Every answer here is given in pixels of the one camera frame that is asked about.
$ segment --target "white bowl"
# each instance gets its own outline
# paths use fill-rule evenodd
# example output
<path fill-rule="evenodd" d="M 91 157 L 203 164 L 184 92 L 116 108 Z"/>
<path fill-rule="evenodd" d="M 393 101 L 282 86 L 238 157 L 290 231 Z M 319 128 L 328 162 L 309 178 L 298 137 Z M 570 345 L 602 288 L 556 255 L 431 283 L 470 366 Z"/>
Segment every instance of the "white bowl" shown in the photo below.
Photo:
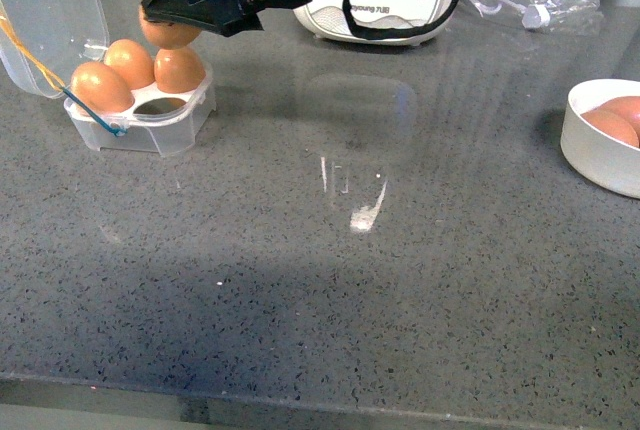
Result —
<path fill-rule="evenodd" d="M 622 96 L 640 96 L 640 82 L 591 80 L 569 92 L 560 146 L 579 173 L 613 192 L 640 198 L 640 149 L 619 142 L 580 115 Z"/>

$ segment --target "egg carton lid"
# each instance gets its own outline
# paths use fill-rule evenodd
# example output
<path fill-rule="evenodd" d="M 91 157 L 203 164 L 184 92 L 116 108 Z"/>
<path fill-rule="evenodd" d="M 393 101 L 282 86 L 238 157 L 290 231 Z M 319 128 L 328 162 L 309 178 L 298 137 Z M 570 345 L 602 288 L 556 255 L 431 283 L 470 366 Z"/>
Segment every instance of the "egg carton lid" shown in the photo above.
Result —
<path fill-rule="evenodd" d="M 26 48 L 65 83 L 80 64 L 100 60 L 109 45 L 100 0 L 0 0 L 0 13 Z M 2 31 L 0 58 L 22 90 L 48 98 L 62 95 Z"/>

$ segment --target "black strap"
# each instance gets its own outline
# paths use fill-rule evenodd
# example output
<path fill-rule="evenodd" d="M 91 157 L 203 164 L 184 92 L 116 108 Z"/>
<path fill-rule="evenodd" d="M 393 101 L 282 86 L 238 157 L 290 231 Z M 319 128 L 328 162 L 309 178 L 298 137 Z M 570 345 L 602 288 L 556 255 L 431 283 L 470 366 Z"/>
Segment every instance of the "black strap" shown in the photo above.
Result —
<path fill-rule="evenodd" d="M 349 31 L 354 37 L 362 38 L 364 40 L 412 38 L 432 32 L 440 25 L 445 23 L 453 14 L 459 1 L 460 0 L 451 0 L 451 4 L 445 10 L 445 12 L 433 22 L 412 28 L 371 28 L 358 25 L 355 21 L 355 18 L 353 18 L 353 14 L 351 13 L 351 0 L 343 0 L 342 11 L 347 20 Z"/>

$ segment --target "yellow cable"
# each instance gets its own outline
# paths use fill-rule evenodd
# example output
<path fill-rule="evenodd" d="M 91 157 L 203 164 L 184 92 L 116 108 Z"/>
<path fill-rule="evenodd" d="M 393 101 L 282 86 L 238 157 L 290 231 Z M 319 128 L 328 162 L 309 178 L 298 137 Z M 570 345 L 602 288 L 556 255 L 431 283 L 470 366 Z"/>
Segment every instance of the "yellow cable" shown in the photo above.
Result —
<path fill-rule="evenodd" d="M 11 25 L 11 22 L 4 13 L 0 13 L 0 28 L 7 35 L 7 38 L 9 38 L 9 40 L 11 40 L 11 42 L 16 46 L 16 48 L 20 50 L 20 52 L 27 59 L 29 59 L 29 61 L 31 61 L 31 63 L 33 63 L 38 70 L 40 70 L 47 83 L 51 85 L 51 88 L 56 91 L 60 91 L 65 88 L 66 85 L 64 84 L 64 81 L 54 72 L 49 70 L 44 63 L 34 57 L 29 49 L 25 46 L 25 44 L 22 43 L 22 40 L 20 40 L 20 38 L 16 34 L 13 25 Z"/>

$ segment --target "wire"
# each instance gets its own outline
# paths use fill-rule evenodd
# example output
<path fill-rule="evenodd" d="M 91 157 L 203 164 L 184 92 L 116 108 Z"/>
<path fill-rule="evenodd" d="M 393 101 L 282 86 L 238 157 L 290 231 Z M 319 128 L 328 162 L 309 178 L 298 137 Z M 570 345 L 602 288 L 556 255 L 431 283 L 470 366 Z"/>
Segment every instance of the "wire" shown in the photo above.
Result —
<path fill-rule="evenodd" d="M 20 40 L 18 34 L 16 33 L 13 25 L 7 18 L 7 15 L 0 10 L 0 29 L 7 35 L 7 38 L 11 40 L 11 43 L 15 45 L 15 47 L 24 55 L 35 67 L 42 73 L 47 83 L 57 92 L 64 93 L 67 97 L 69 97 L 74 103 L 80 106 L 83 110 L 85 110 L 91 118 L 93 118 L 96 123 L 98 123 L 102 128 L 104 128 L 109 133 L 115 135 L 116 137 L 120 137 L 127 133 L 126 129 L 121 128 L 119 126 L 111 126 L 107 122 L 105 122 L 100 116 L 91 110 L 85 103 L 82 102 L 74 93 L 67 88 L 62 80 L 55 72 L 47 68 L 47 66 L 38 60 L 26 47 L 26 45 Z"/>
<path fill-rule="evenodd" d="M 38 60 L 33 54 L 29 51 L 29 49 L 22 43 L 22 40 L 16 34 L 16 31 L 9 22 L 9 19 L 3 13 L 0 13 L 0 28 L 7 35 L 11 43 L 13 43 L 20 53 L 22 53 L 31 63 L 33 63 L 38 70 L 42 73 L 47 83 L 56 91 L 61 91 L 64 87 L 64 81 L 56 75 L 54 72 L 49 70 L 44 63 Z"/>

